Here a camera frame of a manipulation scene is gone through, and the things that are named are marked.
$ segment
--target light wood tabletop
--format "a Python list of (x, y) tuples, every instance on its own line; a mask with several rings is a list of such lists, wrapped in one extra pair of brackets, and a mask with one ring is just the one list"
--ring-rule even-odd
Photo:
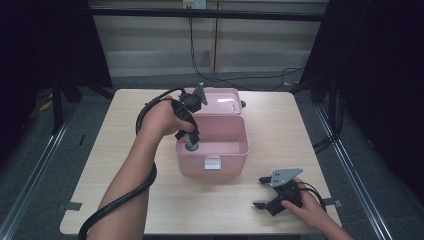
[[(60, 230), (75, 235), (93, 214), (125, 160), (135, 139), (135, 121), (144, 106), (163, 90), (119, 90), (111, 103)], [(146, 235), (296, 234), (316, 231), (288, 211), (271, 216), (253, 202), (269, 202), (275, 191), (258, 182), (274, 169), (303, 168), (299, 177), (329, 198), (321, 168), (302, 117), (290, 93), (240, 91), (246, 102), (241, 116), (250, 144), (239, 175), (181, 174), (173, 135), (165, 137), (156, 154), (158, 175), (150, 188)], [(328, 214), (340, 220), (334, 206)]]

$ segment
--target pink plastic container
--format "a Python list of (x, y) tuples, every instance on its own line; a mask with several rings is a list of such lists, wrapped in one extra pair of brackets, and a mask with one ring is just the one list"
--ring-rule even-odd
[(188, 151), (177, 141), (180, 171), (194, 174), (240, 174), (249, 152), (246, 125), (236, 89), (205, 88), (207, 106), (193, 114), (200, 131), (199, 148)]

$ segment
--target wall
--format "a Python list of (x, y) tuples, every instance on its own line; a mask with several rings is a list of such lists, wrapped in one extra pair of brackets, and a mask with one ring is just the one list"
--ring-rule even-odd
[[(89, 1), (91, 6), (182, 8), (179, 1)], [(207, 1), (207, 9), (323, 13), (317, 1)], [(191, 73), (187, 18), (95, 16), (112, 77)], [(193, 19), (201, 72), (279, 71), (301, 67), (320, 23)]]

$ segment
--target box handle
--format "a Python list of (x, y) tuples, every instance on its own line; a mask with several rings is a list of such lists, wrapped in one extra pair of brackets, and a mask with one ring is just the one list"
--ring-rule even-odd
[(221, 157), (220, 156), (206, 156), (205, 157), (205, 171), (219, 171), (221, 170)]

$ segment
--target gray floor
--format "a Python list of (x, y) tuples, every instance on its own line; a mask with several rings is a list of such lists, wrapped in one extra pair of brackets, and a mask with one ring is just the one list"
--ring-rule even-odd
[[(276, 74), (279, 73), (227, 73), (218, 76), (231, 78), (273, 76)], [(287, 84), (296, 82), (300, 74), (299, 72), (287, 76), (284, 80)], [(235, 80), (232, 83), (242, 85), (250, 90), (266, 91), (278, 86), (281, 81), (281, 78), (245, 79)], [(195, 74), (114, 78), (113, 82), (115, 89), (169, 89), (193, 86), (197, 82), (205, 82), (207, 86), (215, 87), (230, 86), (225, 82), (207, 82)], [(290, 87), (283, 84), (278, 88), (278, 91), (285, 91)], [(59, 225), (64, 213), (58, 211), (57, 207), (59, 204), (70, 200), (111, 102), (90, 90), (81, 90), (84, 95), (83, 99), (75, 106), (75, 113), (69, 121), (64, 137), (46, 173), (42, 176), (42, 181), (35, 190), (13, 239), (76, 239), (75, 236), (64, 236), (60, 233)], [(311, 142), (320, 141), (326, 136), (326, 133), (318, 118), (316, 106), (310, 101), (309, 92), (302, 91), (296, 94), (295, 98)], [(38, 106), (43, 101), (44, 98), (40, 98)], [(51, 138), (52, 108), (44, 112), (39, 112), (37, 109), (34, 110), (24, 127), (21, 140), (10, 156), (8, 164), (0, 172), (2, 183), (0, 185), (1, 221), (7, 216)], [(65, 104), (66, 109), (72, 109), (72, 106)], [(344, 118), (341, 140), (381, 212), (393, 239), (422, 239), (422, 236), (424, 236), (422, 206), (417, 204), (408, 189), (388, 170), (384, 159), (378, 152), (368, 146), (367, 137), (362, 133), (360, 126), (349, 117), (349, 114), (346, 114)], [(355, 239), (378, 239), (333, 147), (329, 146), (317, 157), (333, 198), (343, 202), (343, 206), (337, 210), (344, 228)], [(296, 237), (291, 236), (249, 237), (249, 239), (270, 240), (293, 238), (296, 239)], [(210, 239), (210, 237), (162, 236), (160, 239), (185, 240)], [(323, 237), (320, 235), (302, 236), (302, 239), (323, 239)]]

